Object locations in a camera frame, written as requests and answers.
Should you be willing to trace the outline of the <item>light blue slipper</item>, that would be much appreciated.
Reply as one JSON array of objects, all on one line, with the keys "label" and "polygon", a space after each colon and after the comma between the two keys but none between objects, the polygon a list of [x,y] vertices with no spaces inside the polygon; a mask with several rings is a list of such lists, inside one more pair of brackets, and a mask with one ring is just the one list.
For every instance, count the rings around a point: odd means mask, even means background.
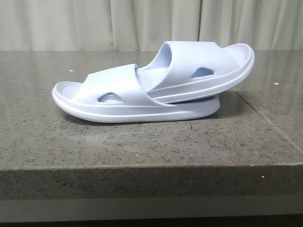
[{"label": "light blue slipper", "polygon": [[220,108],[218,97],[207,101],[164,104],[139,85],[136,64],[91,73],[83,83],[60,82],[53,88],[57,105],[68,114],[92,122],[159,122],[206,117]]},{"label": "light blue slipper", "polygon": [[136,75],[142,89],[161,103],[217,95],[241,83],[254,66],[247,44],[221,48],[214,42],[167,41]]}]

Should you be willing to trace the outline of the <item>grey-white curtain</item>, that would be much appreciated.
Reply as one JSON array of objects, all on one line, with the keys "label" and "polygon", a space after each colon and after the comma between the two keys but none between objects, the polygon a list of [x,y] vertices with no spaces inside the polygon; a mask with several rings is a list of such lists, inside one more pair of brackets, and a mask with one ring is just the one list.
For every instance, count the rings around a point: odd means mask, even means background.
[{"label": "grey-white curtain", "polygon": [[156,51],[210,41],[303,47],[300,0],[3,0],[3,51]]}]

